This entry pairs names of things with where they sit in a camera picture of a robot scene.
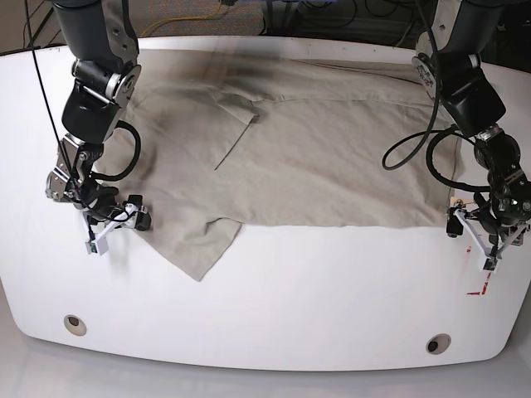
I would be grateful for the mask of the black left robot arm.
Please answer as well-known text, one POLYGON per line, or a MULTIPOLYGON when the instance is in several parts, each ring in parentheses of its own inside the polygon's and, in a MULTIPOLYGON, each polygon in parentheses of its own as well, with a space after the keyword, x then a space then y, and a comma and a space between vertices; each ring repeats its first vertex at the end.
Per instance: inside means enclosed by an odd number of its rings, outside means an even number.
POLYGON ((486 169, 485 187, 454 182, 471 192, 471 212, 493 237, 505 238, 530 219, 530 182, 520 167, 517 142, 498 125, 506 108, 481 68, 480 52, 490 39, 505 1, 439 1, 416 43, 414 68, 454 132, 474 141, 476 162, 486 169))

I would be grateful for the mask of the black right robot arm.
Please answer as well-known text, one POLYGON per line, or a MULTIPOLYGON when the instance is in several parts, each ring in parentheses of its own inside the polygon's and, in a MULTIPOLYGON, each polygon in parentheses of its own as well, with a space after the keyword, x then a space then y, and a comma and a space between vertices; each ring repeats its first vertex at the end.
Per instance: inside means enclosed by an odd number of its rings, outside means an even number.
POLYGON ((151 216, 140 195, 118 202, 114 187, 139 160, 138 131, 122 117, 131 100, 141 67, 138 37, 126 1, 54 1, 61 32, 75 56, 74 86, 61 117, 66 135, 58 142, 58 159, 46 181, 46 195, 80 210, 89 226, 146 231, 151 216), (129 165, 115 175, 95 172, 94 163, 116 129, 134 139, 129 165))

